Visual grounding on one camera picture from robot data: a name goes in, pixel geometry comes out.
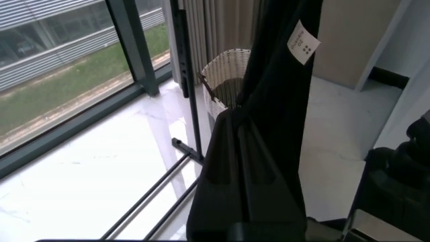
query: white tag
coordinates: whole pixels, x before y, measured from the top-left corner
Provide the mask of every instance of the white tag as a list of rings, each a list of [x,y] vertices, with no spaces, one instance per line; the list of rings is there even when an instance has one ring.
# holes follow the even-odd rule
[[[303,27],[302,22],[299,20],[288,40],[288,48],[297,61],[304,65],[320,43],[312,34],[309,34],[308,30]]]

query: white wicker basket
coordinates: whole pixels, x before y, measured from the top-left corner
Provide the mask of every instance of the white wicker basket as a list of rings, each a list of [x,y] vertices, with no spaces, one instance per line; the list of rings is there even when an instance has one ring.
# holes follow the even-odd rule
[[[250,50],[243,49],[232,49],[227,50],[218,55],[213,61],[208,63],[202,71],[202,75],[205,77],[206,83],[209,88],[214,91],[216,88],[223,84],[225,81],[231,79],[243,79],[243,75],[247,70],[249,55],[251,54]],[[241,90],[240,86],[229,87],[234,88],[235,90],[229,90],[227,95],[230,95],[230,99],[235,99],[236,95],[231,93],[238,94]],[[206,106],[206,110],[208,113],[216,119],[216,117],[227,107],[222,101],[218,99],[217,96],[213,98],[210,95],[210,92],[203,88],[204,102]]]

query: brown leather handle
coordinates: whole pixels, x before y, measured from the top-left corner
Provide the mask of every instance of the brown leather handle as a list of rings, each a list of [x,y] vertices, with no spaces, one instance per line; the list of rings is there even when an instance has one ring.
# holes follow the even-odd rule
[[[210,89],[210,86],[209,86],[208,82],[206,81],[206,77],[203,74],[199,73],[199,72],[197,72],[197,77],[203,83],[203,86],[206,88],[206,90],[208,90],[208,93],[210,95],[210,99],[212,101],[214,101],[214,99],[215,99],[216,96],[215,96],[215,93],[212,91],[212,89]]]

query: black baseboard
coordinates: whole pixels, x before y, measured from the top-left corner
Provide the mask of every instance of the black baseboard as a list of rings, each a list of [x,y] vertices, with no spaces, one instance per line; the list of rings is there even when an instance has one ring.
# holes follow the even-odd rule
[[[406,84],[409,81],[409,77],[405,77],[379,67],[374,67],[368,78],[383,84],[398,87],[402,90],[406,87]]]

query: marble floor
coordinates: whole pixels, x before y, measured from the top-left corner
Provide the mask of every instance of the marble floor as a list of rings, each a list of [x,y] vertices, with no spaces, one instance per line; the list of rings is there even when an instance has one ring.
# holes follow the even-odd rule
[[[197,87],[204,152],[210,140],[202,87]],[[361,92],[314,78],[300,179],[308,216],[347,215],[366,152],[400,90],[370,83]],[[175,162],[176,137],[195,148],[189,102],[168,81],[156,98],[142,96],[0,183],[0,241],[98,239]],[[188,161],[114,235],[142,239],[200,174]],[[184,239],[191,194],[153,239]]]

